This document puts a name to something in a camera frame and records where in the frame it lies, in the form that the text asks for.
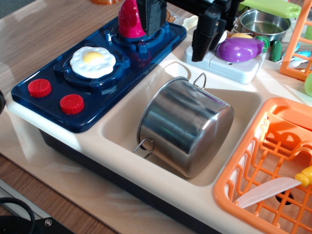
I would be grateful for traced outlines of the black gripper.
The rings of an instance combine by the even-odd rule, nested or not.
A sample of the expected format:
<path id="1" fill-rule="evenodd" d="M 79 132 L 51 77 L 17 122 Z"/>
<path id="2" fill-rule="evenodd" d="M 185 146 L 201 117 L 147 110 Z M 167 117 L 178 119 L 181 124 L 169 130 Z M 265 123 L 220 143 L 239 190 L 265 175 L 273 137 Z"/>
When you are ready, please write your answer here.
<path id="1" fill-rule="evenodd" d="M 193 34 L 192 61 L 202 61 L 214 50 L 224 33 L 232 30 L 240 0 L 168 0 L 174 6 L 198 16 Z M 156 33 L 167 18 L 165 0 L 137 0 L 138 13 L 146 36 Z"/>

